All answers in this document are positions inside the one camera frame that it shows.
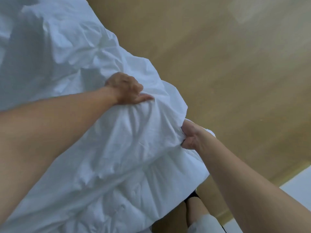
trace white sheet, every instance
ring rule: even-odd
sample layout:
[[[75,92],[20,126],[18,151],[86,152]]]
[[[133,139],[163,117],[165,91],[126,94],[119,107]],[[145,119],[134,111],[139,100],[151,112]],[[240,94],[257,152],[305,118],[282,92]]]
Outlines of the white sheet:
[[[0,232],[138,232],[208,176],[180,147],[187,106],[85,0],[0,0],[0,110],[94,90],[122,71],[155,101],[115,106],[57,158]]]

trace white wall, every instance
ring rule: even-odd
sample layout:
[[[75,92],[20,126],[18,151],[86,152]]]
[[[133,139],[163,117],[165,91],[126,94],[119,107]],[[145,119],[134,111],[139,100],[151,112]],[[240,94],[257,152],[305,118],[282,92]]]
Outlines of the white wall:
[[[280,188],[311,211],[311,166]],[[235,219],[226,223],[224,229],[227,233],[243,233]]]

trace hand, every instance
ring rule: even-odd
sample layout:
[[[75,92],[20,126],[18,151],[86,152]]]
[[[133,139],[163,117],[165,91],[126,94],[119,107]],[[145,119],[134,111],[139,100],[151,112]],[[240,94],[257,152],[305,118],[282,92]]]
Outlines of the hand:
[[[186,135],[186,139],[181,144],[181,147],[189,150],[198,150],[201,144],[204,142],[202,137],[206,130],[186,119],[184,120],[181,129]]]
[[[118,105],[138,104],[154,99],[151,95],[140,93],[144,87],[134,77],[121,72],[113,74],[106,81],[105,87],[112,89]]]

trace wooden floor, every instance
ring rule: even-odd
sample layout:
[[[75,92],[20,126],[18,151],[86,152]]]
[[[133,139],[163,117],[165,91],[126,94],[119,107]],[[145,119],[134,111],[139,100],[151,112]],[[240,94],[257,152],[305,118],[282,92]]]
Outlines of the wooden floor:
[[[177,87],[187,118],[252,168],[280,185],[308,165],[311,0],[88,1],[122,47]],[[230,218],[211,177],[198,192],[212,215]],[[182,211],[158,232],[175,232]]]

